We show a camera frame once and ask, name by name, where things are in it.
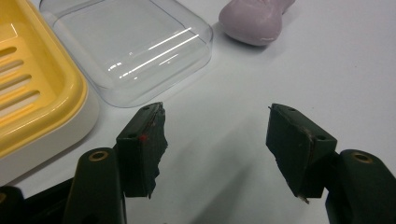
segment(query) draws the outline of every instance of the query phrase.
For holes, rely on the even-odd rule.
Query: clear plastic container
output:
[[[211,57],[211,27],[174,0],[43,0],[40,12],[117,107],[142,105]]]

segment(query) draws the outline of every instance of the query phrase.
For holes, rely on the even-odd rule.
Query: tabletop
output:
[[[367,151],[396,174],[396,1],[297,0],[261,48],[222,32],[228,0],[179,2],[212,26],[212,58],[148,102],[163,102],[169,147],[152,198],[126,200],[128,223],[329,223],[327,191],[295,198],[265,145],[272,103],[312,119],[337,152]],[[85,138],[12,182],[26,197],[72,177],[84,152],[114,146],[138,109],[99,101]]]

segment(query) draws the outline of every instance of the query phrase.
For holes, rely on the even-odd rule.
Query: transparent plastic lid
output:
[[[212,29],[174,0],[42,0],[40,12],[111,105],[142,105],[205,66]]]

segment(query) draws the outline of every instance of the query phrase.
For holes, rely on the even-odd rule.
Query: pink object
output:
[[[230,37],[264,46],[282,30],[282,14],[295,0],[233,0],[219,14],[219,23]]]

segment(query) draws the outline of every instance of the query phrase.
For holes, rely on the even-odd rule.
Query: yellow soap dish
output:
[[[0,2],[0,186],[70,147],[98,104],[27,0]]]

